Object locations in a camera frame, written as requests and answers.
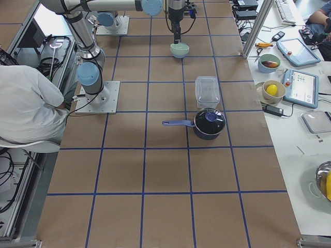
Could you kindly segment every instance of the orange screwdriver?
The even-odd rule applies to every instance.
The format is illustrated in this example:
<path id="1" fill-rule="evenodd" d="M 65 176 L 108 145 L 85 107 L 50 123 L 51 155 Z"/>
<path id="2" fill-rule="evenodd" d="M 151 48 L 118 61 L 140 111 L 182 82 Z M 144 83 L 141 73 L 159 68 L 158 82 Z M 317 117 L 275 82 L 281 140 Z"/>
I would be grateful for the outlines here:
<path id="1" fill-rule="evenodd" d="M 272 43 L 255 43 L 255 46 L 257 48 L 268 48 L 269 46 L 270 47 L 273 47 L 274 45 Z"/>

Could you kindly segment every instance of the metal pot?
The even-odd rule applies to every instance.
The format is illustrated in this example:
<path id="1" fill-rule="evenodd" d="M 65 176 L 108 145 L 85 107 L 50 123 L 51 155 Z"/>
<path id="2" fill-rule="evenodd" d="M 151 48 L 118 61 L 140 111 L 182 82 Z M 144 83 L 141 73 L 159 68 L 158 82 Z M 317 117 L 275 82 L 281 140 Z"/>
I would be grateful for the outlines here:
<path id="1" fill-rule="evenodd" d="M 199 110 L 194 120 L 164 120 L 164 126 L 188 126 L 193 127 L 195 134 L 204 140 L 213 140 L 225 127 L 225 118 L 221 111 L 214 108 Z"/>
<path id="2" fill-rule="evenodd" d="M 326 196 L 326 177 L 329 173 L 331 173 L 331 161 L 326 161 L 317 168 L 315 179 L 316 179 L 316 186 L 319 189 L 319 192 L 317 195 L 315 194 L 313 195 L 315 195 L 318 198 L 322 196 L 326 198 L 329 201 L 329 203 L 331 203 L 331 200 L 329 200 Z"/>

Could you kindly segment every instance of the white mounting plate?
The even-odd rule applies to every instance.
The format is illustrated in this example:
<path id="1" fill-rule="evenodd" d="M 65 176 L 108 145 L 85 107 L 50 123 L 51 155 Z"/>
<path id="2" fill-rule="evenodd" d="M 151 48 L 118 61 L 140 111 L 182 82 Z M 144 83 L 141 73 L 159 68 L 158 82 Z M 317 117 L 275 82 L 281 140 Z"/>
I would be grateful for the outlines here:
<path id="1" fill-rule="evenodd" d="M 125 16 L 122 16 L 121 18 L 122 18 L 122 26 L 119 29 L 108 30 L 104 26 L 100 26 L 97 29 L 96 35 L 100 35 L 100 36 L 128 35 L 130 17 L 125 15 Z"/>
<path id="2" fill-rule="evenodd" d="M 77 110 L 84 106 L 87 101 L 85 97 L 78 98 L 76 112 L 77 114 L 115 114 L 117 109 L 118 93 L 120 81 L 104 81 L 104 87 L 109 90 L 109 100 L 99 106 L 91 106 L 88 104 L 84 108 Z M 80 94 L 85 94 L 85 90 L 81 87 Z"/>

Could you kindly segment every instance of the seated person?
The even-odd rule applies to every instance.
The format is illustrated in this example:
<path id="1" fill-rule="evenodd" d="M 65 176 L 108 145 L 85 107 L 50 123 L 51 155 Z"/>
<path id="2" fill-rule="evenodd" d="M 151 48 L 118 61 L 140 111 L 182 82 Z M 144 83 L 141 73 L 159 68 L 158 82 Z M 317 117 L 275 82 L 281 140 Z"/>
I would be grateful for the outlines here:
<path id="1" fill-rule="evenodd" d="M 60 90 L 29 66 L 0 66 L 0 75 L 0 138 L 60 144 L 68 115 Z"/>
<path id="2" fill-rule="evenodd" d="M 331 1 L 315 11 L 308 19 L 307 27 L 313 34 L 322 34 L 324 29 L 331 25 Z M 325 61 L 331 61 L 331 33 L 328 34 L 323 43 L 318 45 Z"/>

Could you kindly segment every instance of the chair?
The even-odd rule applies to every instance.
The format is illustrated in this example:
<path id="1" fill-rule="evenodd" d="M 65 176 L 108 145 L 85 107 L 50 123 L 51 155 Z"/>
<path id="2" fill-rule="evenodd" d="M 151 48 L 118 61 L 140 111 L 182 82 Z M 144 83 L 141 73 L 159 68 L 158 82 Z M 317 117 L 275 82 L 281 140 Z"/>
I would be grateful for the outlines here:
<path id="1" fill-rule="evenodd" d="M 51 141 L 36 141 L 29 144 L 13 144 L 7 141 L 0 139 L 0 147 L 7 147 L 7 148 L 22 148 L 25 154 L 35 163 L 35 165 L 43 171 L 43 168 L 37 163 L 37 161 L 32 158 L 32 156 L 28 153 L 36 152 L 36 153 L 52 153 L 58 152 L 60 149 L 60 145 L 51 142 Z"/>

